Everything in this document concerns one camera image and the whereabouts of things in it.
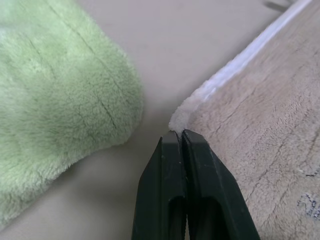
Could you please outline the beige fluffy towel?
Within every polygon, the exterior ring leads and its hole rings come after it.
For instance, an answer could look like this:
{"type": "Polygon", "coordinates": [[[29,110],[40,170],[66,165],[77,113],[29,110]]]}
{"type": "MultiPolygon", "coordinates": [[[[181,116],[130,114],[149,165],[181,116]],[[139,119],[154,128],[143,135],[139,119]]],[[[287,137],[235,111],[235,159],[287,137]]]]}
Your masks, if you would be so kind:
{"type": "Polygon", "coordinates": [[[236,178],[261,240],[320,240],[320,0],[297,0],[175,111],[236,178]]]}

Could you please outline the green fluffy towel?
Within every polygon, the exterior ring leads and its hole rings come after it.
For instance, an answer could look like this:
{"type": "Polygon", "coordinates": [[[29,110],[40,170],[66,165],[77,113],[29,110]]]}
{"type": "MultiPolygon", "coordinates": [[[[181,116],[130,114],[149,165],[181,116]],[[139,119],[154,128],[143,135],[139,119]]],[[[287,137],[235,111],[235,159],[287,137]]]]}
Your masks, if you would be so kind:
{"type": "Polygon", "coordinates": [[[0,231],[143,113],[126,53],[75,0],[0,0],[0,231]]]}

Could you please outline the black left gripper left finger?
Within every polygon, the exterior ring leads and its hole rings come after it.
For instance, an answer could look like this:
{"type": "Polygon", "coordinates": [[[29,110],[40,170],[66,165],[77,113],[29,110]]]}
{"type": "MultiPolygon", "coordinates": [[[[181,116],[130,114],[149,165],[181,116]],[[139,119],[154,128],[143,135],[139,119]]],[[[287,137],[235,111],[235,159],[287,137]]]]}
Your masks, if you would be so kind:
{"type": "Polygon", "coordinates": [[[131,240],[185,240],[185,173],[178,135],[163,135],[138,183],[131,240]]]}

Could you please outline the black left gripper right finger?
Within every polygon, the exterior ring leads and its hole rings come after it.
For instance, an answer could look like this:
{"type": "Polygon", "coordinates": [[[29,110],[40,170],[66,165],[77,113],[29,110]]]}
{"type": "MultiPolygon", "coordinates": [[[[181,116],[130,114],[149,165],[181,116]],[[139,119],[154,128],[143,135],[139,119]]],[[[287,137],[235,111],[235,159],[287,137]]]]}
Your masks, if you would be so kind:
{"type": "Polygon", "coordinates": [[[236,179],[205,138],[182,135],[190,240],[261,240],[236,179]]]}

